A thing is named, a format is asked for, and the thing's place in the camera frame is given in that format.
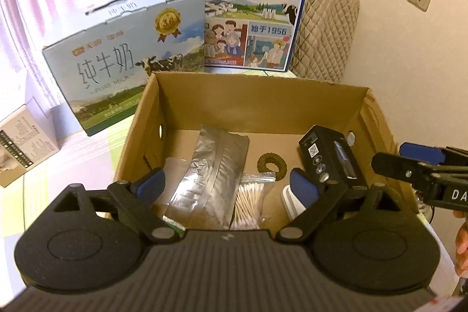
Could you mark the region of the person's right hand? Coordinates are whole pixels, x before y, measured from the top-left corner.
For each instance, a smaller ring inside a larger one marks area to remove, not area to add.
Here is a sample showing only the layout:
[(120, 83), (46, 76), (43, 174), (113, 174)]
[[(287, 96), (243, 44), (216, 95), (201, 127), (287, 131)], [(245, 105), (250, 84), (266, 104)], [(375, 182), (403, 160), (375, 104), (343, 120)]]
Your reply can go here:
[(461, 218), (463, 224), (458, 229), (455, 238), (455, 271), (461, 277), (467, 277), (468, 267), (468, 231), (467, 231), (467, 216), (462, 211), (453, 211), (453, 216)]

